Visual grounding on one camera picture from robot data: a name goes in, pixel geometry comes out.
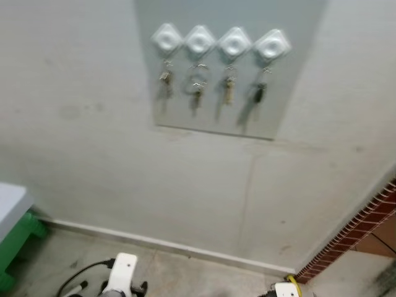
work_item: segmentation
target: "wall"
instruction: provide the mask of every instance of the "wall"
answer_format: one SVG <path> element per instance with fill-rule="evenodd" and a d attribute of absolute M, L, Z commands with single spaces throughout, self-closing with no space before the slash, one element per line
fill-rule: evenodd
<path fill-rule="evenodd" d="M 153 125 L 129 0 L 0 4 L 0 178 L 49 216 L 299 267 L 395 160 L 392 0 L 333 0 L 277 140 Z"/>

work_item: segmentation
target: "black cable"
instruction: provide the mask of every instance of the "black cable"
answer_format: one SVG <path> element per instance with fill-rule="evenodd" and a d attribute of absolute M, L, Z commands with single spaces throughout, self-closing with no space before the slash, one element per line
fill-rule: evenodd
<path fill-rule="evenodd" d="M 375 235 L 374 233 L 371 233 L 371 235 L 373 235 L 375 238 L 377 238 L 380 242 L 382 242 L 384 245 L 387 246 L 387 248 L 389 248 L 392 252 L 394 252 L 396 254 L 396 251 L 394 249 L 392 249 L 391 246 L 389 246 L 385 241 L 383 241 L 382 239 L 380 239 L 380 237 L 378 237 L 377 235 Z"/>
<path fill-rule="evenodd" d="M 67 279 L 59 288 L 58 292 L 56 293 L 56 297 L 61 297 L 61 293 L 64 289 L 65 286 L 67 286 L 73 279 L 75 279 L 76 276 L 80 275 L 82 272 L 88 270 L 89 268 L 92 268 L 97 265 L 107 265 L 107 268 L 113 268 L 114 262 L 116 259 L 111 258 L 110 260 L 104 260 L 100 262 L 93 263 L 91 265 L 86 266 L 85 268 L 81 269 L 80 271 L 76 272 L 74 275 L 72 275 L 69 279 Z"/>

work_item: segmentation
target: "red brick trim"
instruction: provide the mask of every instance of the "red brick trim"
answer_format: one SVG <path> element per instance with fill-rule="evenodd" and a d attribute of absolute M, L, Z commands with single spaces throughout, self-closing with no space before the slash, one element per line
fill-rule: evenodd
<path fill-rule="evenodd" d="M 396 178 L 389 181 L 323 248 L 297 273 L 300 283 L 307 283 L 346 251 L 372 233 L 396 211 Z"/>

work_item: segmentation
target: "yellow cable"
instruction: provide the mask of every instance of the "yellow cable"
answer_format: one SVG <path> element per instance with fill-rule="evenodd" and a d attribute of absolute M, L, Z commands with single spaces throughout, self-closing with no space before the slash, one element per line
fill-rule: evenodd
<path fill-rule="evenodd" d="M 301 292 L 301 289 L 299 288 L 299 285 L 298 285 L 298 283 L 296 282 L 294 276 L 292 276 L 291 274 L 289 274 L 289 275 L 286 277 L 286 279 L 287 279 L 289 282 L 293 283 L 294 286 L 296 286 L 297 292 L 298 292 L 298 296 L 299 296 L 299 297 L 303 297 L 303 294 L 302 294 L 302 292 Z"/>

